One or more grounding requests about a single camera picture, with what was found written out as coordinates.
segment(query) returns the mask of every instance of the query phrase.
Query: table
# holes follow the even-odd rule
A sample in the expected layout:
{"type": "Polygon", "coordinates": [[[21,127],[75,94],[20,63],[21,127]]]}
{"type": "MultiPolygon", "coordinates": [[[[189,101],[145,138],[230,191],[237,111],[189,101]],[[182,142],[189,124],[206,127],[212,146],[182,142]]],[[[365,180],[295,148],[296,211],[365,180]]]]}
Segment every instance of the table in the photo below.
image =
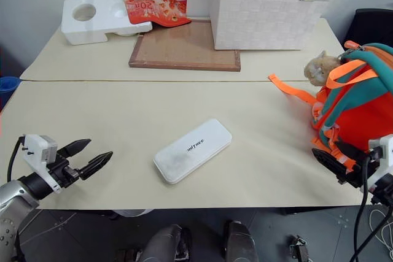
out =
{"type": "Polygon", "coordinates": [[[136,69],[128,66],[136,36],[108,34],[108,42],[68,44],[58,29],[34,63],[22,74],[33,81],[268,81],[275,73],[285,81],[306,81],[303,68],[321,51],[343,52],[327,21],[319,20],[304,50],[242,50],[241,72],[136,69]]]}
{"type": "MultiPolygon", "coordinates": [[[[308,82],[292,86],[316,91],[308,82]]],[[[1,114],[1,175],[18,136],[58,145],[92,142],[71,164],[99,153],[110,162],[42,201],[43,209],[343,206],[361,194],[339,185],[311,154],[310,107],[268,82],[22,82],[1,114]],[[232,144],[175,185],[153,164],[163,147],[209,118],[232,144]]],[[[13,176],[30,173],[20,154],[13,176]]]]}

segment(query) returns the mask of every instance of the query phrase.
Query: black cable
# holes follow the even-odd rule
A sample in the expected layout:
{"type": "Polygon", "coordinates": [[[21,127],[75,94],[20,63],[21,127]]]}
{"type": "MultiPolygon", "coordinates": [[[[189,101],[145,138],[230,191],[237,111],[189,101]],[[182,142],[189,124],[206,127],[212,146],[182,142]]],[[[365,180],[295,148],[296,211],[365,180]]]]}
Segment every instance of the black cable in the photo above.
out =
{"type": "Polygon", "coordinates": [[[15,144],[14,151],[12,152],[10,162],[8,163],[8,170],[7,170],[7,182],[12,180],[12,166],[14,165],[15,157],[17,156],[18,149],[20,144],[22,143],[21,138],[18,138],[17,143],[15,144]]]}
{"type": "Polygon", "coordinates": [[[364,211],[364,208],[366,206],[367,202],[367,196],[368,196],[368,185],[367,185],[367,169],[368,169],[368,163],[370,162],[369,157],[366,157],[364,159],[363,165],[362,165],[362,180],[363,180],[363,199],[362,199],[362,204],[360,205],[359,211],[357,212],[356,216],[356,221],[355,221],[355,229],[354,229],[354,251],[357,251],[357,235],[359,232],[359,223],[360,219],[362,218],[362,214],[364,211]]]}
{"type": "Polygon", "coordinates": [[[370,240],[377,234],[377,232],[385,225],[385,223],[389,220],[389,218],[392,216],[393,213],[393,206],[389,207],[389,211],[387,212],[385,218],[381,221],[381,223],[373,230],[372,233],[364,240],[363,244],[355,251],[353,254],[350,262],[354,262],[355,259],[359,256],[361,251],[366,247],[366,245],[370,242],[370,240]]]}

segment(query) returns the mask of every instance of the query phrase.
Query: orange backpack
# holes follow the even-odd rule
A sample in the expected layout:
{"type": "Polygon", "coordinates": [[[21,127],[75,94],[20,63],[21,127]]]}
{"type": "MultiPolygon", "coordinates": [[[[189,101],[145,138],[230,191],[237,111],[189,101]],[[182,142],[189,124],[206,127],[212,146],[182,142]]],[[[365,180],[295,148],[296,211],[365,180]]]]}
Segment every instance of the orange backpack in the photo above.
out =
{"type": "Polygon", "coordinates": [[[342,154],[335,142],[368,150],[368,140],[393,133],[393,48],[384,44],[360,46],[347,41],[340,57],[348,62],[332,70],[316,97],[269,79],[283,92],[312,106],[311,122],[319,150],[334,156],[348,171],[355,161],[342,154]]]}

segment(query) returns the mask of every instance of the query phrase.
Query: orange strap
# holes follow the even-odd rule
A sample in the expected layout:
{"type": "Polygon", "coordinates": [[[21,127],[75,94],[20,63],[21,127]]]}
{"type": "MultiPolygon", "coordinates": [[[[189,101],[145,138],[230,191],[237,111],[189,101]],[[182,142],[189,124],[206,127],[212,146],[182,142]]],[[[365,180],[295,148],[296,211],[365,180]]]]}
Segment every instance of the orange strap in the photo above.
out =
{"type": "Polygon", "coordinates": [[[272,81],[282,92],[290,95],[294,95],[298,98],[300,98],[302,101],[307,102],[308,104],[315,104],[317,102],[317,99],[309,94],[307,91],[297,89],[294,87],[291,87],[283,82],[281,82],[276,75],[271,74],[269,76],[270,81],[272,81]]]}
{"type": "Polygon", "coordinates": [[[313,113],[314,121],[318,121],[320,118],[322,118],[321,112],[323,108],[324,108],[324,104],[321,103],[320,101],[318,101],[313,105],[311,112],[313,113]]]}
{"type": "Polygon", "coordinates": [[[321,90],[319,90],[319,91],[317,92],[317,101],[320,101],[320,102],[325,103],[325,102],[326,102],[326,99],[327,99],[327,95],[328,95],[328,93],[327,93],[326,87],[323,86],[323,87],[321,88],[321,90]]]}
{"type": "Polygon", "coordinates": [[[331,152],[331,150],[329,148],[327,148],[318,137],[314,137],[311,140],[311,143],[313,145],[315,145],[319,150],[323,150],[323,151],[325,151],[327,153],[331,152]]]}
{"type": "Polygon", "coordinates": [[[354,84],[354,83],[378,76],[376,74],[376,72],[374,72],[374,70],[370,69],[370,70],[365,71],[364,73],[361,73],[361,75],[353,78],[352,80],[350,80],[346,83],[340,83],[340,82],[335,81],[336,79],[348,74],[349,72],[352,72],[353,70],[355,70],[358,67],[361,67],[363,65],[365,65],[364,61],[353,60],[353,61],[349,61],[348,63],[342,64],[339,67],[336,67],[335,69],[333,69],[329,73],[329,76],[327,77],[327,81],[326,81],[326,87],[328,87],[330,89],[340,88],[345,85],[354,84]]]}

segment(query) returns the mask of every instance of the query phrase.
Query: floor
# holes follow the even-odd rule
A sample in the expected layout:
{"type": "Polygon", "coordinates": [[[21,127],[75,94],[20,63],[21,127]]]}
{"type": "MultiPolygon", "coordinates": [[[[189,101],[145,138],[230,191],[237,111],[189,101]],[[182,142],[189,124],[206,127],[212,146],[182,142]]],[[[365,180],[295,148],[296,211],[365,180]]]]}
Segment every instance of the floor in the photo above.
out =
{"type": "MultiPolygon", "coordinates": [[[[367,206],[365,210],[360,241],[370,233],[368,216],[374,208],[367,206]]],[[[239,220],[253,235],[260,262],[295,261],[289,255],[287,240],[296,234],[308,242],[314,262],[343,262],[353,254],[357,210],[358,207],[339,207],[286,215],[280,209],[174,209],[117,220],[85,212],[43,210],[20,239],[27,262],[108,262],[114,261],[117,249],[143,247],[160,228],[178,223],[192,232],[193,261],[219,262],[223,261],[220,248],[224,223],[239,220]],[[47,231],[70,217],[67,223],[47,231]]],[[[37,213],[38,210],[32,212],[30,217],[37,213]]],[[[375,226],[381,220],[380,215],[375,214],[373,220],[375,226]]],[[[360,255],[360,262],[366,261],[388,262],[389,253],[373,239],[360,255]]]]}

